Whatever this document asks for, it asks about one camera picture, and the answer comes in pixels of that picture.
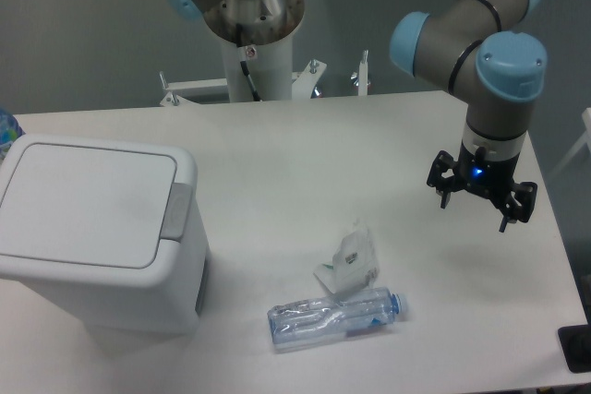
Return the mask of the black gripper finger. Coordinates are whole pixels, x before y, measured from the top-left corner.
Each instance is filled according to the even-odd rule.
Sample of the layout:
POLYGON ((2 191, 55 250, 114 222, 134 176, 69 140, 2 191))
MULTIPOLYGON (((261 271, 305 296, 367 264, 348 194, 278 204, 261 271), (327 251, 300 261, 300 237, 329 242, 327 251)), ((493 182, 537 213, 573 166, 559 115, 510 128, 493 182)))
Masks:
POLYGON ((447 151, 441 150, 432 162, 427 185, 440 197, 440 207, 446 209, 451 195, 462 190, 462 177, 458 174, 459 162, 447 151))
POLYGON ((513 183, 501 208, 500 233, 504 233, 509 224, 528 223, 536 205, 537 183, 513 183))

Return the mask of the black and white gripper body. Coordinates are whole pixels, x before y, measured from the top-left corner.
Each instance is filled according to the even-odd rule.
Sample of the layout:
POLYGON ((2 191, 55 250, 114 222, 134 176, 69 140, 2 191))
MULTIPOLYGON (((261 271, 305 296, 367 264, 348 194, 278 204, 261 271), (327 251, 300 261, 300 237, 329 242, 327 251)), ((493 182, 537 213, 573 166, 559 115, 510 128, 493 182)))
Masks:
POLYGON ((510 139, 498 139, 478 133, 464 125, 462 144, 454 177, 461 188, 490 201, 505 201, 512 191, 513 174, 525 133, 510 139))

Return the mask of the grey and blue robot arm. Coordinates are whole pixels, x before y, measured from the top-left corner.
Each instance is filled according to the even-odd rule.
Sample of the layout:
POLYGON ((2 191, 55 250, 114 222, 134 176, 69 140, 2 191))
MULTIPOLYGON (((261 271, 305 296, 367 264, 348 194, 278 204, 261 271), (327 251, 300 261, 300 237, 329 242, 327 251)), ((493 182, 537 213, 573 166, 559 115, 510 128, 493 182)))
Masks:
MULTIPOLYGON (((406 74, 424 79, 467 106, 460 152, 439 153, 427 183, 442 204, 466 191, 492 203, 502 223, 527 222, 537 185, 513 174, 544 87, 547 53, 513 31, 540 0, 455 0, 444 14, 407 14, 389 54, 406 74)), ((292 39, 304 0, 167 0, 185 19, 203 20, 216 36, 231 101, 306 100, 310 69, 294 75, 292 39)))

